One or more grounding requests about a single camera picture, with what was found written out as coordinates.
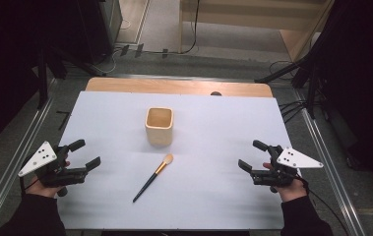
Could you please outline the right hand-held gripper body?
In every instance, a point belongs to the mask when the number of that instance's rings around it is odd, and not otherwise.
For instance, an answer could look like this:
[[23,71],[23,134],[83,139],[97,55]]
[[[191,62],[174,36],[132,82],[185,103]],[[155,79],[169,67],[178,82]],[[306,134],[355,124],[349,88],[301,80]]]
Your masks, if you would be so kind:
[[301,168],[322,168],[323,163],[292,147],[268,146],[272,167],[267,170],[253,170],[250,176],[255,185],[273,187],[289,186],[294,179],[299,179]]

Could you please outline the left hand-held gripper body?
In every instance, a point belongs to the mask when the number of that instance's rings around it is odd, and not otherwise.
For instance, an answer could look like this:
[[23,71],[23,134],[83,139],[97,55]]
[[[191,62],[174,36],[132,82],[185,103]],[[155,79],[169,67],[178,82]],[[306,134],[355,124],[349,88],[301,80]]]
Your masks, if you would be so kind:
[[64,197],[68,191],[68,185],[85,182],[88,175],[86,167],[68,168],[68,145],[53,147],[50,142],[44,142],[30,156],[28,156],[18,172],[21,192],[31,184],[33,178],[37,178],[45,187],[61,190],[55,195]]

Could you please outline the makeup brush with black handle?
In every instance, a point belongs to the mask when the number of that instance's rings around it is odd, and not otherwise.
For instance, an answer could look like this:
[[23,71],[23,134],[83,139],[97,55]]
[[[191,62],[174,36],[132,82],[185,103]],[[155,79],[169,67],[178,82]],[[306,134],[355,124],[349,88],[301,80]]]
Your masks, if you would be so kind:
[[152,176],[148,179],[148,181],[144,184],[144,186],[140,189],[137,195],[133,199],[133,203],[135,203],[138,198],[148,189],[148,187],[152,184],[158,174],[173,161],[174,157],[172,153],[167,154]]

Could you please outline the beige square ceramic cup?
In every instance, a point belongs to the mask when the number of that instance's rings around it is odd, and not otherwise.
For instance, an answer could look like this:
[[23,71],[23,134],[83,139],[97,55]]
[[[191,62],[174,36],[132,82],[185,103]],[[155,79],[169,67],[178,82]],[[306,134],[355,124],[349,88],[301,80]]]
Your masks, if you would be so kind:
[[171,108],[151,107],[146,116],[147,138],[152,146],[166,147],[172,143],[174,113]]

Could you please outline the person's right hand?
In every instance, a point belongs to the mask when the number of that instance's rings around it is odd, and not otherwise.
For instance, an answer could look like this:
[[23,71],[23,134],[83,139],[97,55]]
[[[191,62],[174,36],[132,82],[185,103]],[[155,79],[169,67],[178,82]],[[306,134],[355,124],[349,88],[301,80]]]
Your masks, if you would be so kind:
[[289,186],[276,187],[276,190],[279,192],[280,198],[284,203],[305,197],[307,195],[303,182],[297,179],[294,179]]

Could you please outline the person's left hand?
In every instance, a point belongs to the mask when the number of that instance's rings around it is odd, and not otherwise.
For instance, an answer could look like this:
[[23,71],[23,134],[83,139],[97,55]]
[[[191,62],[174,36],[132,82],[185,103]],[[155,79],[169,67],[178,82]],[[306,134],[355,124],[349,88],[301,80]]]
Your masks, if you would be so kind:
[[47,198],[54,198],[61,190],[60,187],[48,188],[45,187],[37,178],[31,180],[31,184],[26,188],[27,194],[43,196]]

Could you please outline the black metal stand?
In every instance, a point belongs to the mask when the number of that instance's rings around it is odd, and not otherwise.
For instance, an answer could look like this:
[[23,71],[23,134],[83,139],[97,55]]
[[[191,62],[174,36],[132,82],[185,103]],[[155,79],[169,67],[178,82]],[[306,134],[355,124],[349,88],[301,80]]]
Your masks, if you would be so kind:
[[291,79],[291,85],[294,89],[301,89],[306,83],[309,83],[307,97],[302,102],[302,105],[307,110],[310,118],[314,119],[315,95],[319,85],[319,68],[315,64],[315,59],[316,52],[310,51],[296,62],[290,63],[263,79],[255,79],[254,82],[256,84],[268,84],[296,70],[296,74]]
[[37,74],[38,74],[38,109],[42,108],[48,99],[47,70],[50,70],[55,78],[65,79],[67,70],[64,61],[68,61],[91,76],[97,77],[98,72],[77,59],[70,53],[47,44],[42,44],[37,49]]

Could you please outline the black cabinet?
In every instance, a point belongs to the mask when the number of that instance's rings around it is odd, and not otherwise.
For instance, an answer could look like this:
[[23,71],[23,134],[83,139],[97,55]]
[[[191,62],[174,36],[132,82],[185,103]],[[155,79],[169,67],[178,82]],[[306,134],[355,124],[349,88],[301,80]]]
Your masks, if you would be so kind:
[[122,25],[119,0],[78,0],[84,41],[84,59],[91,64],[113,52]]

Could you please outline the aluminium floor rail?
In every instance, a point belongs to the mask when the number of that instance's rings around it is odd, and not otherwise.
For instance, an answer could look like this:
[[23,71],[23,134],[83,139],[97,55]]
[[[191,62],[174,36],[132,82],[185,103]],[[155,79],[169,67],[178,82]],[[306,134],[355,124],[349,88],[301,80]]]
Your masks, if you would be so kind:
[[34,98],[27,102],[0,135],[0,208],[48,113],[51,98],[40,108],[37,105]]
[[339,208],[342,212],[345,224],[347,226],[349,236],[366,236],[362,223],[356,212],[356,209],[344,188],[342,178],[335,167],[332,156],[325,144],[323,136],[319,130],[315,119],[311,118],[308,111],[302,112],[305,124],[309,130],[315,148],[318,151],[319,157],[324,163],[324,169],[327,173],[333,192],[336,196]]

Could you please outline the light wooden frame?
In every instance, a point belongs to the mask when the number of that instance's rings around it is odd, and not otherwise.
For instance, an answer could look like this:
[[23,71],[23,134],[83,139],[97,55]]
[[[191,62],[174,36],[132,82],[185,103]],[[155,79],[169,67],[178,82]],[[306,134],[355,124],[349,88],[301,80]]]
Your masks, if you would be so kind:
[[179,0],[178,50],[184,22],[276,29],[292,61],[301,59],[335,0]]

